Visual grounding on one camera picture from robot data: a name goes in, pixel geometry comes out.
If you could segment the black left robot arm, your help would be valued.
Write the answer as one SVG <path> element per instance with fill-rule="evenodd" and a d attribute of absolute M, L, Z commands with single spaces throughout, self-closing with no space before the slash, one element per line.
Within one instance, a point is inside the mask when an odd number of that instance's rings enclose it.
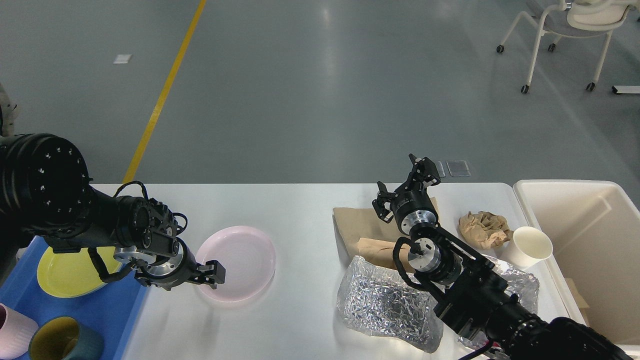
<path fill-rule="evenodd" d="M 2 137 L 0 146 L 1 271 L 34 237 L 56 254 L 87 249 L 104 283 L 131 271 L 144 287 L 167 291 L 183 283 L 216 289 L 226 282 L 217 260 L 201 264 L 180 238 L 182 213 L 151 198 L 94 189 L 78 148 L 52 134 Z"/>

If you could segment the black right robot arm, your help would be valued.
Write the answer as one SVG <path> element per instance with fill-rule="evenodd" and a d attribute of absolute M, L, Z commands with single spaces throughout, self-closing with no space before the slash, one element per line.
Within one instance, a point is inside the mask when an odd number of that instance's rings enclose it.
<path fill-rule="evenodd" d="M 378 182 L 372 206 L 385 223 L 395 220 L 402 233 L 391 258 L 402 280 L 436 301 L 435 315 L 460 337 L 482 332 L 485 345 L 471 360 L 500 347 L 512 360 L 628 360 L 608 338 L 569 317 L 542 320 L 509 294 L 494 263 L 441 227 L 426 191 L 441 182 L 434 162 L 409 154 L 412 169 L 396 190 Z"/>

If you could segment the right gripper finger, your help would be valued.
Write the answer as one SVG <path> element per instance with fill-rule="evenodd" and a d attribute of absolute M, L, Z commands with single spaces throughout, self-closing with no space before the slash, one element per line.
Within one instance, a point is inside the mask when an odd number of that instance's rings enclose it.
<path fill-rule="evenodd" d="M 394 218 L 394 214 L 393 210 L 386 207 L 386 204 L 393 203 L 399 194 L 388 191 L 383 182 L 377 182 L 376 184 L 378 192 L 376 198 L 372 201 L 372 206 L 377 218 L 384 221 L 384 223 L 390 224 Z"/>
<path fill-rule="evenodd" d="M 408 155 L 413 164 L 407 176 L 407 191 L 428 195 L 428 187 L 441 184 L 441 176 L 435 163 L 428 157 Z"/>

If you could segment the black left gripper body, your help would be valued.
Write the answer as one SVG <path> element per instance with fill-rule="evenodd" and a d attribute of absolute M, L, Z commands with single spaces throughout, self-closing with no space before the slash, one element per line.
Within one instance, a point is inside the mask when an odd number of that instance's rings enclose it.
<path fill-rule="evenodd" d="M 134 262 L 134 269 L 144 268 L 149 273 L 151 285 L 167 291 L 180 284 L 188 282 L 188 278 L 196 269 L 196 260 L 193 253 L 182 239 L 176 240 L 178 253 L 173 257 L 151 255 L 138 250 L 135 246 L 117 247 L 114 251 L 114 259 L 122 264 Z"/>

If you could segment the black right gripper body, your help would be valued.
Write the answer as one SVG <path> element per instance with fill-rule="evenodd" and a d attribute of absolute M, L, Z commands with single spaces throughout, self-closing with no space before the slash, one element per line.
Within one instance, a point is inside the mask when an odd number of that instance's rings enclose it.
<path fill-rule="evenodd" d="M 409 236 L 411 229 L 420 223 L 437 224 L 439 215 L 425 190 L 405 191 L 391 201 L 398 230 Z"/>

